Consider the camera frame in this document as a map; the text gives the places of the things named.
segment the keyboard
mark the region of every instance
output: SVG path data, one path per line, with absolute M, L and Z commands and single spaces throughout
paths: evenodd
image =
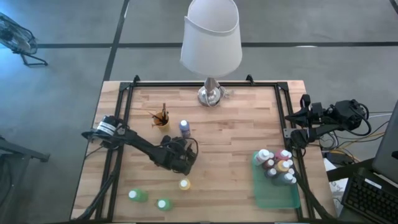
M 364 168 L 349 178 L 341 203 L 376 223 L 398 224 L 398 188 Z

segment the wooden table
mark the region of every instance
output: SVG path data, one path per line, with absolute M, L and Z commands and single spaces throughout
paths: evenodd
M 120 82 L 104 82 L 94 127 L 104 115 L 114 113 Z M 303 81 L 288 81 L 294 111 L 305 93 Z M 188 178 L 188 191 L 178 188 L 182 174 L 157 167 L 142 152 L 125 146 L 114 222 L 273 222 L 296 221 L 293 209 L 263 210 L 254 202 L 251 157 L 262 148 L 276 151 L 284 148 L 279 114 L 273 88 L 228 87 L 233 96 L 220 106 L 207 108 L 197 100 L 196 87 L 134 88 L 129 112 L 129 126 L 152 144 L 162 136 L 180 136 L 178 122 L 190 122 L 192 137 L 199 142 L 199 155 Z M 166 102 L 170 131 L 152 128 L 148 111 L 155 113 Z M 88 151 L 96 149 L 91 143 Z M 84 163 L 73 206 L 72 218 L 79 216 L 91 203 L 100 188 L 106 150 L 92 154 Z M 333 199 L 319 148 L 309 147 L 304 157 L 308 182 L 320 203 L 335 215 Z M 137 203 L 127 194 L 133 188 L 148 191 L 149 201 Z M 162 212 L 155 207 L 157 198 L 170 198 L 174 209 Z M 300 192 L 302 207 L 307 209 Z

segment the fan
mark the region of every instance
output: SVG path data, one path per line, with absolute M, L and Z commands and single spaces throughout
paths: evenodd
M 12 50 L 12 53 L 19 54 L 24 65 L 45 65 L 48 63 L 40 58 L 32 56 L 37 52 L 37 43 L 32 32 L 21 27 L 15 21 L 0 12 L 0 43 Z M 34 58 L 40 63 L 28 63 L 25 57 Z

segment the lamp base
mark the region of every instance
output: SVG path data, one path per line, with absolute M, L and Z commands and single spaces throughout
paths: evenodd
M 220 103 L 221 92 L 218 88 L 214 88 L 212 91 L 206 91 L 206 88 L 202 86 L 198 92 L 198 100 L 203 106 L 217 106 Z

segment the concrete floor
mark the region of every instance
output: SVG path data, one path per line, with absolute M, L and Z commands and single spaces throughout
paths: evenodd
M 112 43 L 124 0 L 0 0 L 0 11 L 29 28 L 40 44 Z M 243 42 L 398 41 L 388 0 L 236 1 Z M 181 42 L 189 0 L 131 0 L 121 43 Z M 40 152 L 24 180 L 20 222 L 68 220 L 110 49 L 39 49 L 48 67 L 28 68 L 0 49 L 0 135 Z M 179 64 L 180 49 L 118 49 L 110 80 L 202 80 Z M 398 47 L 245 48 L 224 80 L 304 80 L 326 107 L 355 98 L 371 111 L 398 99 Z M 372 118 L 378 127 L 388 117 Z M 350 147 L 372 157 L 379 141 Z

